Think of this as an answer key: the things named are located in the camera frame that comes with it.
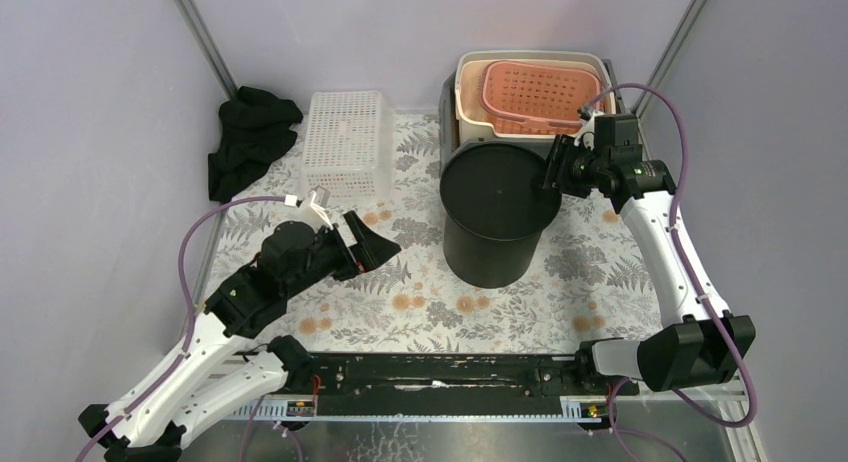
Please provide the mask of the pink perforated basket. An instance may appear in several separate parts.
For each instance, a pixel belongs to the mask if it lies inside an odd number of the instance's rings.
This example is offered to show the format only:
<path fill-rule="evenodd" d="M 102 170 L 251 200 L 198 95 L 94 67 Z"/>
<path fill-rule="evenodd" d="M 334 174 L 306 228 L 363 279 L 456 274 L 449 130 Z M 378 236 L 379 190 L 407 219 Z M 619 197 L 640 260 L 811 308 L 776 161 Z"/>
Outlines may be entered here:
<path fill-rule="evenodd" d="M 479 100 L 498 134 L 571 134 L 582 126 L 579 110 L 601 90 L 587 70 L 501 60 L 483 70 Z"/>

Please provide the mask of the cream plastic tub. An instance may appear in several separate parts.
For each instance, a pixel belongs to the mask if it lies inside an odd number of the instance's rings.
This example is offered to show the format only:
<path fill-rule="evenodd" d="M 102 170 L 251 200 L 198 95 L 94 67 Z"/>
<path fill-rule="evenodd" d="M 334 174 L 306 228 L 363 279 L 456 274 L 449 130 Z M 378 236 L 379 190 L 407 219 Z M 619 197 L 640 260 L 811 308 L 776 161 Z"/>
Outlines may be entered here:
<path fill-rule="evenodd" d="M 485 67 L 490 63 L 510 60 L 521 63 L 586 70 L 597 76 L 601 87 L 611 86 L 614 71 L 607 59 L 586 52 L 550 50 L 484 50 L 463 55 L 454 77 L 454 109 L 462 142 L 469 139 L 513 137 L 517 139 L 542 139 L 539 132 L 512 132 L 500 129 L 486 120 L 480 104 L 480 88 Z"/>

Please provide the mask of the large black cylindrical container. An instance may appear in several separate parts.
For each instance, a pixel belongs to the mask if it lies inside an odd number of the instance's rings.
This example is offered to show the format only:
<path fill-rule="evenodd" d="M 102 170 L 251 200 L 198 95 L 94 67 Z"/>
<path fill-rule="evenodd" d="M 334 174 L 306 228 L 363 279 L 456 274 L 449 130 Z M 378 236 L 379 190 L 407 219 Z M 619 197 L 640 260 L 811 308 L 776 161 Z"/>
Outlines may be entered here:
<path fill-rule="evenodd" d="M 560 193 L 541 187 L 545 169 L 537 153 L 504 143 L 461 149 L 446 163 L 443 253 L 462 281 L 494 289 L 526 273 L 561 207 Z"/>

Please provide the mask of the white perforated plastic basket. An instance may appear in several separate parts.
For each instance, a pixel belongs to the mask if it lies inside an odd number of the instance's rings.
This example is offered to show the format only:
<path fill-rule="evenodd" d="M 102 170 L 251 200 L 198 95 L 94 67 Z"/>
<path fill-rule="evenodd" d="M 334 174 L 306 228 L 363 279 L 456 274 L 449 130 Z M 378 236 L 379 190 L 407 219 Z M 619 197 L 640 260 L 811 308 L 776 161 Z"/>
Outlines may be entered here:
<path fill-rule="evenodd" d="M 377 90 L 316 92 L 311 98 L 300 187 L 322 187 L 337 204 L 392 195 L 395 111 Z"/>

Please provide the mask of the grey plastic crate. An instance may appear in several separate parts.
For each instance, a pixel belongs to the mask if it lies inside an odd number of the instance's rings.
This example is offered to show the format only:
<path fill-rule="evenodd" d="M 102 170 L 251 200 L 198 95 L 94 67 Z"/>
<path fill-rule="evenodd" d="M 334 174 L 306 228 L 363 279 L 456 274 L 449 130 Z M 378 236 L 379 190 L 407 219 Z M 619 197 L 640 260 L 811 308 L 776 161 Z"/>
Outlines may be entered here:
<path fill-rule="evenodd" d="M 551 135 L 542 134 L 542 139 L 517 139 L 513 137 L 502 138 L 502 137 L 494 137 L 494 138 L 478 138 L 476 140 L 469 139 L 466 142 L 462 142 L 459 137 L 459 129 L 458 129 L 458 121 L 455 119 L 455 109 L 454 109 L 454 77 L 456 70 L 452 75 L 448 77 L 448 79 L 443 83 L 439 101 L 439 116 L 440 116 L 440 149 L 441 149 L 441 163 L 445 164 L 448 159 L 452 156 L 453 152 L 458 150 L 461 146 L 470 143 L 472 145 L 485 143 L 485 142 L 503 142 L 512 145 L 523 146 L 541 156 L 546 156 L 549 150 L 549 147 L 553 141 L 553 137 Z M 617 79 L 614 72 L 615 81 L 612 85 L 617 83 Z"/>

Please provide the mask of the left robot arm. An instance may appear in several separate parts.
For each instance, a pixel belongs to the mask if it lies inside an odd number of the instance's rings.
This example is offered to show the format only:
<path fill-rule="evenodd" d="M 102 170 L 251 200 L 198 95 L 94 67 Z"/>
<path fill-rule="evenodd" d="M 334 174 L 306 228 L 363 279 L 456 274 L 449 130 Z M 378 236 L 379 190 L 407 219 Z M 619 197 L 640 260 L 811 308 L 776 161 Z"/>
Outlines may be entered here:
<path fill-rule="evenodd" d="M 243 404 L 312 382 L 312 355 L 291 335 L 277 336 L 242 369 L 211 386 L 203 382 L 225 359 L 249 348 L 287 311 L 291 299 L 326 278 L 346 281 L 374 271 L 400 246 L 372 231 L 353 212 L 335 224 L 286 221 L 266 237 L 254 259 L 225 279 L 194 317 L 183 342 L 133 389 L 79 416 L 107 461 L 176 461 L 210 426 Z"/>

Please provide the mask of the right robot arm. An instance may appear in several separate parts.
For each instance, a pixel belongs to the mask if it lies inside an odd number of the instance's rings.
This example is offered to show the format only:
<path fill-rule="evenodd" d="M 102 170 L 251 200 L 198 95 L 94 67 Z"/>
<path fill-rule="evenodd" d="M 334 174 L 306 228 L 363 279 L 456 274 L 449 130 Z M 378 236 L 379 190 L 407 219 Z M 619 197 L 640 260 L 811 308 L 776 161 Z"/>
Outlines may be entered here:
<path fill-rule="evenodd" d="M 575 384 L 597 394 L 613 377 L 644 382 L 654 391 L 722 384 L 738 374 L 734 357 L 751 347 L 750 317 L 735 315 L 698 261 L 666 164 L 646 160 L 632 114 L 584 109 L 573 135 L 558 135 L 541 175 L 542 189 L 580 198 L 607 198 L 639 248 L 660 305 L 662 329 L 641 340 L 581 344 Z"/>

